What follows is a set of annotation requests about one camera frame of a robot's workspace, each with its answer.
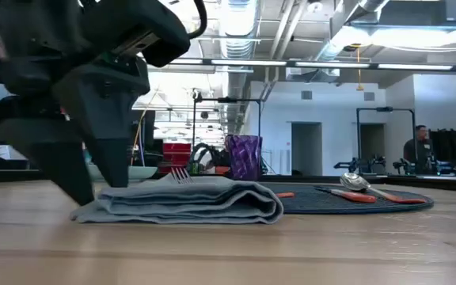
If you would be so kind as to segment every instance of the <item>desk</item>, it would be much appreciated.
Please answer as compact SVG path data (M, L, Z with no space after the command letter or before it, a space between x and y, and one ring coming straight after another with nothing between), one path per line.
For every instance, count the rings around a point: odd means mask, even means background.
M50 182L1 183L0 284L456 285L456 192L402 189L435 207L271 226L79 225Z

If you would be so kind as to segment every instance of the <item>spoon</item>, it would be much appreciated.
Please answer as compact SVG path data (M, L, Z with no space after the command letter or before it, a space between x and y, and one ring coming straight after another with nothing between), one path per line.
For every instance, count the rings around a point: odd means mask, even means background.
M426 203L424 199L404 199L381 190L372 188L367 180L363 179L360 175L355 173L345 173L340 177L340 183L347 189L355 192L363 192L365 189L376 192L383 196L385 199L394 203Z

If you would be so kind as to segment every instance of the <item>folded towel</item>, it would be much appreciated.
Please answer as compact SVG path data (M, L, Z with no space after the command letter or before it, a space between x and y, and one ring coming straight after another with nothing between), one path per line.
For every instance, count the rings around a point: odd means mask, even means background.
M277 222L283 205L256 182L193 177L178 184L171 175L128 188L104 188L96 199L73 211L77 222L265 223Z

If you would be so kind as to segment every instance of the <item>ceiling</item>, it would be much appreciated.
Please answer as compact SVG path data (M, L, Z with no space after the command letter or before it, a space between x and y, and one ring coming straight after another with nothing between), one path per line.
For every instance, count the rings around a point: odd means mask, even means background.
M183 22L188 31L196 29L199 18L192 0L159 0L169 7ZM220 21L223 16L221 1L204 0L207 7L208 28L197 40L192 40L189 52L185 58L221 58L221 43L226 40L220 36ZM339 0L321 0L321 10L306 10L301 16L296 29L293 32L293 40L287 45L283 53L284 59L310 59L317 55L324 45L324 40L330 38L329 20L334 14L334 3ZM283 16L284 3L286 0L260 0L260 14L257 21L256 35L252 40L256 41L254 49L255 59L270 59L271 46ZM356 52L343 51L336 60L356 61ZM449 62L456 63L456 52L417 52L400 51L392 48L368 45L360 48L360 60L378 63L427 63ZM200 91L206 98L226 96L227 70L212 66L167 66L162 69L150 67L151 92L139 98L136 108L150 108L158 110L158 137L170 140L187 141L192 137L192 95L193 90ZM247 81L262 82L265 79L264 68L254 67L247 70ZM408 76L406 71L364 70L361 78L357 70L342 70L336 83L364 82L378 83L380 88L393 84L399 78ZM279 80L284 80L284 68L281 69ZM206 143L214 142L222 138L228 132L230 124L238 124L240 127L244 119L244 108L226 108L214 102L203 102L199 108L209 111L207 120L196 119L202 123L196 133L199 139L205 139ZM229 113L241 109L236 116Z

